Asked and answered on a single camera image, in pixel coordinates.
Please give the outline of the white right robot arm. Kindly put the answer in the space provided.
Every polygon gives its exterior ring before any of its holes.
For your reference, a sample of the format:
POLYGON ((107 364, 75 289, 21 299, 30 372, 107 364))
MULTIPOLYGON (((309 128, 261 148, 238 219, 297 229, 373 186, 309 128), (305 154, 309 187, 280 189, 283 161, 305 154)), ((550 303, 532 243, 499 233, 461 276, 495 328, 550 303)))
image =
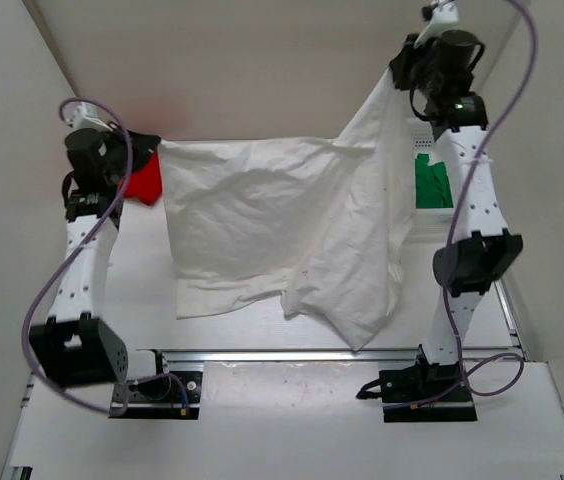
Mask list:
POLYGON ((471 88, 484 50, 475 35, 463 30, 427 40, 410 34, 390 63, 395 87, 421 93, 426 100, 416 116, 431 127, 454 207, 446 244, 433 257, 438 306, 417 360, 419 369, 411 375, 412 390, 426 400, 438 397, 448 381, 463 380, 462 343, 475 309, 523 248, 496 197, 486 152, 486 107, 471 88))

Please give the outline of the red t shirt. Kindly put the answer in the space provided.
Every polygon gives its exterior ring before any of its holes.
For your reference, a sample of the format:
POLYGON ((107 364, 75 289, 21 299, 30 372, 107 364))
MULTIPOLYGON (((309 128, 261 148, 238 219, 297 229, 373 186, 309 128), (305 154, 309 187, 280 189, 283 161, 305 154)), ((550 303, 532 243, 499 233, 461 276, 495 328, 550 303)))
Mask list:
POLYGON ((131 199, 141 204, 154 206, 163 194, 163 184, 158 152, 154 152, 144 168, 130 177, 124 192, 124 199, 131 199))

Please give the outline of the white plastic basket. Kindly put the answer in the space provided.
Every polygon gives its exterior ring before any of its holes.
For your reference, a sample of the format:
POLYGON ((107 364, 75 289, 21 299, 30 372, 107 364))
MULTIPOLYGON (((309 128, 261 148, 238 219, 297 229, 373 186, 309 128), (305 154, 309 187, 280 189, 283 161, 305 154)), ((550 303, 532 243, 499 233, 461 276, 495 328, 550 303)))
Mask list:
POLYGON ((420 223, 449 223, 453 214, 450 182, 444 163, 435 153, 431 128, 415 118, 408 120, 408 128, 415 154, 415 218, 420 223))

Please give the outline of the green t shirt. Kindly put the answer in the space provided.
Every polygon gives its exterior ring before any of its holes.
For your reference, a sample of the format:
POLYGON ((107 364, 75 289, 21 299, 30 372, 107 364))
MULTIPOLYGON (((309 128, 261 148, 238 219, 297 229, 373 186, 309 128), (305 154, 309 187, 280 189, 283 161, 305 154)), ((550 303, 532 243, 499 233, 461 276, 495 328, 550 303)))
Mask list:
POLYGON ((417 209, 453 207, 446 167, 443 162, 432 164, 428 154, 418 153, 415 158, 415 191, 417 209))

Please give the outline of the white t shirt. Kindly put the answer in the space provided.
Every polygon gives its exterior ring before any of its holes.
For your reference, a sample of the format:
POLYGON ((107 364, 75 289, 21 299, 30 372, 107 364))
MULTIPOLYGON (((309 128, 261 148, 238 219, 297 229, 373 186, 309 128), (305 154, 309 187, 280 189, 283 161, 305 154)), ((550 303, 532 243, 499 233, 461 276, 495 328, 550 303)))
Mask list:
POLYGON ((333 138, 158 149, 180 318, 276 296, 358 350, 388 323, 415 208, 414 150, 390 72, 333 138))

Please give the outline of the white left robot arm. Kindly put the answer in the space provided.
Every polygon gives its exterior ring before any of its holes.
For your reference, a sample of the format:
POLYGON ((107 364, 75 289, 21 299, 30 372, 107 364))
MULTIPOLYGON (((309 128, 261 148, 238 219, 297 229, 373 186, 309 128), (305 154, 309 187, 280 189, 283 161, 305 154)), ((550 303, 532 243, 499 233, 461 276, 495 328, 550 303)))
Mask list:
POLYGON ((28 333, 42 370, 61 388, 120 383, 127 376, 126 345, 102 318, 123 208, 116 196, 126 173, 141 171, 159 143, 156 135, 123 134, 115 124, 80 128, 64 140, 72 167, 61 187, 71 263, 46 322, 28 333))

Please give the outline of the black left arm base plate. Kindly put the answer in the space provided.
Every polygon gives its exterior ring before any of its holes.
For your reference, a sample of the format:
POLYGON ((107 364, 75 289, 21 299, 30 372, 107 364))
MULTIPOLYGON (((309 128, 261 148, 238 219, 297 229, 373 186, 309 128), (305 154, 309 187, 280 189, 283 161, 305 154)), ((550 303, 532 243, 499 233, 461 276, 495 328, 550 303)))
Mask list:
POLYGON ((127 388, 115 386, 111 410, 126 405, 123 413, 110 415, 113 419, 182 420, 199 419, 203 390, 203 365, 175 363, 169 365, 172 377, 131 384, 127 388))

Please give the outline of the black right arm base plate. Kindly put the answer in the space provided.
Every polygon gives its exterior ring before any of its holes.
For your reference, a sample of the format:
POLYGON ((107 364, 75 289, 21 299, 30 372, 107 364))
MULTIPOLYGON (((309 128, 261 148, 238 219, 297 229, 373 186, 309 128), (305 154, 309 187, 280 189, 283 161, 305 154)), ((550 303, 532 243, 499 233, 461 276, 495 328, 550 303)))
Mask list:
POLYGON ((380 393, 385 423, 475 422, 472 394, 460 382, 424 380, 415 368, 381 370, 380 393))

